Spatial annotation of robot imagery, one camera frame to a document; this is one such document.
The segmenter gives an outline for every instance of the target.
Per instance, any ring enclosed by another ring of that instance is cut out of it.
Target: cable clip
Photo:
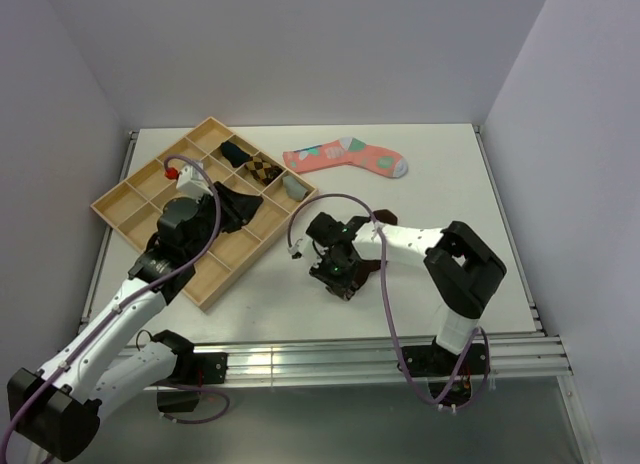
[[[371,240],[375,241],[376,237],[380,237],[380,233],[384,228],[384,222],[375,221],[373,223],[373,233],[371,234]]]
[[[302,254],[300,253],[300,243],[302,242],[302,238],[298,239],[289,249],[289,254],[292,259],[300,259]]]

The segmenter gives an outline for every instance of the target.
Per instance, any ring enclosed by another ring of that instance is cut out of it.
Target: patterned sock
[[[257,156],[253,156],[249,161],[244,163],[244,167],[251,173],[257,181],[268,186],[273,180],[282,174],[282,169],[274,166],[270,162],[263,161]]]
[[[355,137],[282,154],[287,166],[303,173],[349,164],[385,177],[402,177],[409,170],[407,161],[395,151],[365,144]]]

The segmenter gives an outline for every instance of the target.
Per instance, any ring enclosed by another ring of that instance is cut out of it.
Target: gray sock
[[[287,191],[287,195],[294,201],[303,201],[309,194],[309,190],[296,181],[293,176],[284,176],[282,178],[282,183]]]

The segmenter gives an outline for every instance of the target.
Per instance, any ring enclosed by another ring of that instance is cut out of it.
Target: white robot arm
[[[465,223],[413,229],[397,226],[397,218],[389,211],[376,213],[375,224],[361,216],[345,224],[320,213],[292,254],[305,257],[311,265],[309,274],[325,283],[329,292],[349,300],[380,268],[380,230],[387,243],[387,261],[426,267],[447,305],[432,347],[437,354],[434,361],[439,363],[434,374],[449,375],[506,267]]]

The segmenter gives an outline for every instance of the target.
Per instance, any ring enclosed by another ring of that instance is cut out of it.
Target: cable
[[[78,345],[78,347],[76,347],[76,349],[72,353],[70,353],[65,360],[60,362],[58,369],[54,371],[51,374],[51,376],[49,376],[49,378],[38,389],[36,389],[36,391],[31,395],[31,397],[29,397],[29,399],[27,399],[27,401],[22,405],[22,407],[18,410],[18,412],[16,412],[15,416],[13,416],[13,419],[11,419],[9,426],[7,427],[7,430],[5,431],[4,436],[2,437],[2,445],[0,446],[0,458],[2,459],[1,461],[2,464],[7,464],[7,450],[9,448],[9,440],[11,439],[11,435],[13,434],[13,432],[16,430],[18,423],[25,417],[25,415],[27,414],[31,406],[34,404],[34,402],[36,402],[40,398],[40,396],[49,388],[49,386],[53,382],[55,382],[64,372],[66,372],[68,367],[73,362],[75,362],[76,359],[78,359],[80,355],[85,351],[85,349],[87,349],[87,347],[89,347],[89,345],[91,345],[98,338],[100,333],[116,318],[116,316],[118,316],[133,301],[135,301],[137,298],[139,298],[143,294],[149,291],[152,291],[153,289],[156,289],[160,285],[172,279],[174,276],[180,274],[184,270],[193,266],[198,261],[198,259],[200,259],[202,256],[205,255],[207,250],[213,244],[213,241],[218,236],[218,233],[220,232],[220,220],[221,220],[222,212],[221,212],[221,205],[220,205],[220,198],[218,196],[218,191],[216,191],[216,188],[213,185],[213,181],[211,180],[209,175],[204,171],[204,169],[201,168],[194,160],[185,156],[177,155],[177,154],[172,154],[164,160],[165,171],[169,169],[169,162],[172,161],[173,159],[178,159],[183,162],[186,162],[191,167],[196,169],[200,173],[200,175],[204,178],[205,182],[209,186],[209,190],[211,191],[211,194],[213,195],[213,200],[216,208],[216,219],[215,219],[215,224],[213,226],[213,232],[211,233],[211,237],[209,238],[209,241],[207,242],[207,244],[205,244],[202,250],[196,256],[194,256],[193,259],[191,259],[189,262],[173,270],[166,276],[162,276],[161,278],[155,280],[154,282],[147,284],[144,287],[141,287],[140,289],[138,289],[137,291],[133,292],[131,295],[123,299],[122,302],[117,306],[117,310],[113,309],[109,314],[107,314],[107,316],[105,316],[105,318],[100,323],[98,323],[95,329],[87,337],[85,337],[82,340],[82,342]]]
[[[349,199],[350,201],[354,201],[360,204],[360,206],[362,206],[365,209],[367,214],[369,214],[369,218],[371,219],[371,222],[374,225],[379,222],[378,219],[376,219],[376,216],[373,214],[373,211],[371,210],[371,208],[367,204],[365,204],[362,200],[358,199],[357,197],[351,196],[349,194],[342,194],[342,193],[331,193],[331,194],[323,194],[322,196],[316,196],[302,203],[302,205],[300,205],[291,215],[289,225],[287,226],[287,245],[289,246],[290,249],[293,247],[293,243],[291,240],[291,229],[293,227],[293,221],[295,220],[296,216],[300,213],[302,209],[304,209],[306,206],[308,206],[312,202],[315,202],[319,199],[324,199],[327,197],[341,197],[344,199]],[[380,262],[380,286],[382,288],[382,303],[384,305],[384,313],[387,318],[389,333],[391,334],[391,342],[393,344],[393,349],[396,353],[396,357],[398,358],[398,364],[400,365],[400,370],[402,371],[402,375],[404,376],[405,381],[407,381],[407,384],[409,384],[409,386],[413,389],[413,392],[418,397],[418,399],[420,399],[422,402],[426,404],[433,405],[433,406],[440,404],[444,400],[444,398],[447,396],[447,394],[451,390],[451,387],[453,386],[453,383],[455,382],[456,377],[458,376],[460,367],[462,366],[464,360],[467,357],[467,353],[471,348],[471,344],[473,343],[473,340],[478,335],[478,333],[482,334],[482,339],[484,341],[485,354],[486,354],[485,370],[484,370],[484,376],[482,378],[482,383],[480,384],[480,387],[478,388],[478,390],[475,393],[473,393],[471,398],[463,405],[457,406],[456,409],[460,410],[469,406],[470,404],[475,402],[477,397],[482,393],[482,391],[484,390],[487,384],[487,379],[489,378],[490,355],[489,355],[489,338],[487,336],[487,333],[481,327],[477,327],[476,329],[473,330],[473,332],[471,333],[471,336],[469,336],[469,340],[465,344],[464,348],[462,349],[462,352],[460,353],[460,356],[458,357],[458,361],[456,362],[456,365],[454,366],[453,371],[451,372],[451,376],[449,377],[447,384],[445,385],[442,392],[438,394],[438,397],[434,399],[432,396],[423,393],[420,387],[418,386],[418,384],[413,380],[413,377],[411,377],[411,373],[409,372],[407,363],[404,361],[404,356],[402,355],[402,347],[400,346],[400,340],[396,332],[396,326],[393,322],[393,315],[391,313],[391,304],[389,302],[389,290],[387,289],[387,237],[384,235],[380,227],[376,227],[376,231],[378,232],[378,235],[380,236],[380,242],[382,243],[382,252],[380,255],[380,261],[381,261]]]
[[[140,329],[138,331],[138,334],[136,334],[136,349],[137,350],[140,350],[140,344],[138,344],[138,340],[140,339],[140,336],[145,332],[149,336],[149,339],[153,339],[153,336],[151,335],[151,333],[149,331],[147,331],[146,329]]]
[[[224,399],[224,407],[222,408],[222,410],[217,412],[213,416],[207,417],[205,419],[180,419],[170,414],[162,414],[162,417],[164,417],[165,419],[169,419],[171,422],[175,422],[177,424],[207,424],[209,422],[215,421],[216,419],[219,419],[222,416],[224,416],[224,414],[229,410],[229,407],[231,406],[231,399],[229,398],[229,396],[218,389],[212,389],[208,387],[186,386],[183,384],[170,384],[170,383],[162,383],[161,385],[165,387],[172,387],[173,389],[178,389],[180,391],[192,391],[192,392],[198,392],[202,394],[213,394],[215,396],[218,396]]]

